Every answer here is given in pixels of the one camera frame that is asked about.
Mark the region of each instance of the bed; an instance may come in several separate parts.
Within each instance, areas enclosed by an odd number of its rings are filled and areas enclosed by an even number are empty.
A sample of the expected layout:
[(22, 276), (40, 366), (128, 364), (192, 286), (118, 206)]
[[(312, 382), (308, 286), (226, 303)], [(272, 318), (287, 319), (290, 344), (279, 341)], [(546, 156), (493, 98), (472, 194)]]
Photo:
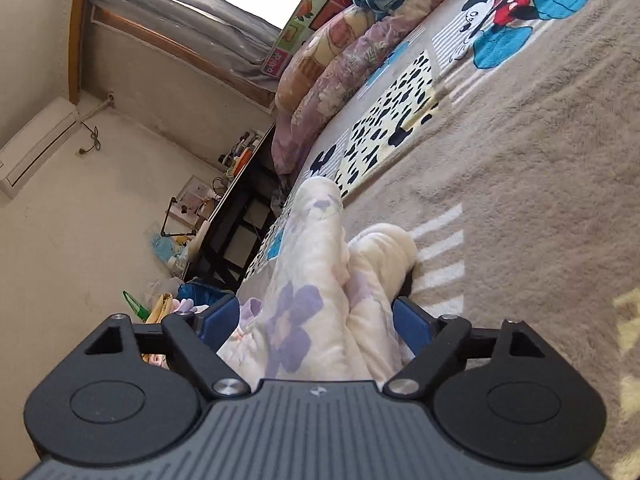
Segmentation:
[(524, 319), (576, 367), (607, 405), (594, 462), (637, 478), (638, 1), (446, 0), (324, 129), (240, 300), (269, 282), (300, 184), (330, 178), (347, 240), (412, 235), (430, 314)]

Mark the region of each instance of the circular pad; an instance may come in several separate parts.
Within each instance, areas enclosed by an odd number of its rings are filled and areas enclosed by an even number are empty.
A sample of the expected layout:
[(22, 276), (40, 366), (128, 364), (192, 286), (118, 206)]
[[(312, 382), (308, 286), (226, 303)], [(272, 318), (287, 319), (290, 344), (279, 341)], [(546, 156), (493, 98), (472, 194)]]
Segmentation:
[(114, 424), (134, 416), (145, 405), (145, 394), (135, 384), (99, 381), (80, 388), (71, 397), (71, 410), (94, 424)]
[(457, 374), (436, 391), (433, 413), (459, 446), (517, 467), (590, 456), (606, 421), (598, 394), (565, 365), (513, 358)]
[(535, 383), (507, 383), (487, 395), (495, 415), (515, 424), (540, 424), (560, 411), (560, 399), (552, 390)]

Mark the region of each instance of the air conditioner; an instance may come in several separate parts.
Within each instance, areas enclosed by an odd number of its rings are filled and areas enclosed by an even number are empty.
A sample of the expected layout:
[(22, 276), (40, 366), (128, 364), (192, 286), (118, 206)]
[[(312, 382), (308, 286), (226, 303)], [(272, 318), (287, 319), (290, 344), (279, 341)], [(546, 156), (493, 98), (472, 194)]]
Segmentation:
[(78, 109), (59, 97), (44, 108), (0, 150), (0, 189), (10, 198), (71, 136)]

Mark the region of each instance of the gray curtain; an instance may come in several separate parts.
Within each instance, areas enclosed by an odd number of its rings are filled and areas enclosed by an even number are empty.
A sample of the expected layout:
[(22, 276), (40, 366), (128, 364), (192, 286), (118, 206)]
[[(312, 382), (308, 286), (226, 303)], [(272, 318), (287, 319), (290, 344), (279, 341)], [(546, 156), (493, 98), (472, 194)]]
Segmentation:
[(275, 91), (260, 67), (280, 29), (225, 0), (90, 0), (190, 48), (204, 59)]

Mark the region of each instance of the desk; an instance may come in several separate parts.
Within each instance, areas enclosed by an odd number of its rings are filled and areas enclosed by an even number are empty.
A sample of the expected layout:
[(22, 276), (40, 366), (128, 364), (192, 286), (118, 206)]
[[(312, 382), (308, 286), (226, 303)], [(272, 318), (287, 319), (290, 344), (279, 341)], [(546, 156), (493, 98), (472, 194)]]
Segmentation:
[[(249, 162), (229, 185), (224, 196), (209, 217), (209, 229), (205, 234), (199, 254), (187, 265), (183, 280), (199, 277), (213, 286), (232, 291), (238, 290), (246, 270), (255, 258), (262, 240), (275, 222), (271, 211), (271, 195), (278, 189), (278, 177), (267, 167), (271, 161), (272, 126), (260, 140)], [(251, 224), (245, 216), (253, 202), (263, 204), (269, 212), (261, 226)], [(256, 240), (243, 265), (230, 261), (225, 254), (238, 229), (247, 229)]]

